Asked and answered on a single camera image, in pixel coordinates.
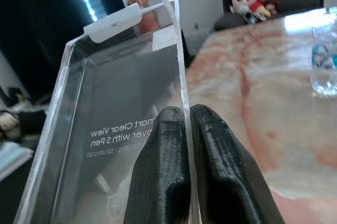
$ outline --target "marble table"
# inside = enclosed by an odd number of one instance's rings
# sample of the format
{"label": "marble table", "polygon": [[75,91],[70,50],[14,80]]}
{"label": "marble table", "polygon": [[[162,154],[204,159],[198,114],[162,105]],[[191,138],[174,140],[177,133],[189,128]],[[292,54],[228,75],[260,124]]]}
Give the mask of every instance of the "marble table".
{"label": "marble table", "polygon": [[310,82],[322,10],[213,33],[187,72],[254,156],[286,223],[337,223],[337,99]]}

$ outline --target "pink marble surface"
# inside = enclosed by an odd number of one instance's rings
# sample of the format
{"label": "pink marble surface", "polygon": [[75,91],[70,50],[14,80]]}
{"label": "pink marble surface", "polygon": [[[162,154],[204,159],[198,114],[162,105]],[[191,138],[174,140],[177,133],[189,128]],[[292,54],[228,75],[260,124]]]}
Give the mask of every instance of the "pink marble surface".
{"label": "pink marble surface", "polygon": [[213,33],[190,70],[259,164],[286,223],[337,223],[337,100],[315,97],[309,26],[320,11]]}

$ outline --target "water bottle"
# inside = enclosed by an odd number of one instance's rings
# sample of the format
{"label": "water bottle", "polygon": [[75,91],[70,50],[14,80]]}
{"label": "water bottle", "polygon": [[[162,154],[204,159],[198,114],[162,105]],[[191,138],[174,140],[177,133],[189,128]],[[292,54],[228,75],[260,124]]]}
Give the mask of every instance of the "water bottle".
{"label": "water bottle", "polygon": [[337,0],[324,0],[325,25],[313,27],[311,84],[322,97],[337,97]]}

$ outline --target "plastic bottle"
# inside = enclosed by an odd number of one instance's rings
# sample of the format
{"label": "plastic bottle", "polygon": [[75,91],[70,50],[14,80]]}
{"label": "plastic bottle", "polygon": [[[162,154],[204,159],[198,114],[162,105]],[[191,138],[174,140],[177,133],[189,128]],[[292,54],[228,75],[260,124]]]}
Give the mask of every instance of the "plastic bottle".
{"label": "plastic bottle", "polygon": [[329,22],[313,28],[317,44],[312,48],[311,84],[323,97],[337,97],[337,0],[324,0]]}

